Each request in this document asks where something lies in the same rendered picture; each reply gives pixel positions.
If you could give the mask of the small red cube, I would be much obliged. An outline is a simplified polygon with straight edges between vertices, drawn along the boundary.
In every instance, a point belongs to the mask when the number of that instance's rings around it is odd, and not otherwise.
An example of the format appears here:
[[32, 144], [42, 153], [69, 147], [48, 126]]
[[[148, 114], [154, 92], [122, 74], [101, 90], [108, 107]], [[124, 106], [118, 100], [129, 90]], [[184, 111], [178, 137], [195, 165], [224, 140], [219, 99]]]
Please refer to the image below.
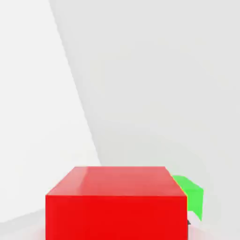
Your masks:
[[45, 196], [45, 240], [188, 240], [187, 197], [165, 167], [75, 167]]

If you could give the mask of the small green cube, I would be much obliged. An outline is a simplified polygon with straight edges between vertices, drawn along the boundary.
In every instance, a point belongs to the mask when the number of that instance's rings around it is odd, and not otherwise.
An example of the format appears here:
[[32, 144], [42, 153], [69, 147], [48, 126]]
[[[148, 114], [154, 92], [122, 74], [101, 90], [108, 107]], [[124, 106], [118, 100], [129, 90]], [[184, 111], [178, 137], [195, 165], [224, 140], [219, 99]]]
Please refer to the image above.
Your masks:
[[192, 211], [198, 217], [198, 219], [202, 221], [204, 195], [203, 188], [185, 176], [173, 175], [172, 177], [187, 196], [187, 210]]

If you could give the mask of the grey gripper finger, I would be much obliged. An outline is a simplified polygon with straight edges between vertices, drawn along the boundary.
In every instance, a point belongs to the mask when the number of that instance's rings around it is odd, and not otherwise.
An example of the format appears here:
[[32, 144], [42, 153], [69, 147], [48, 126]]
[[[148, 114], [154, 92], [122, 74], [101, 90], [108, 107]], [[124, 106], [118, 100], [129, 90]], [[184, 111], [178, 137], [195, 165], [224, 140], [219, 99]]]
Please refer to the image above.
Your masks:
[[193, 211], [187, 212], [188, 240], [205, 240], [205, 232], [198, 216]]

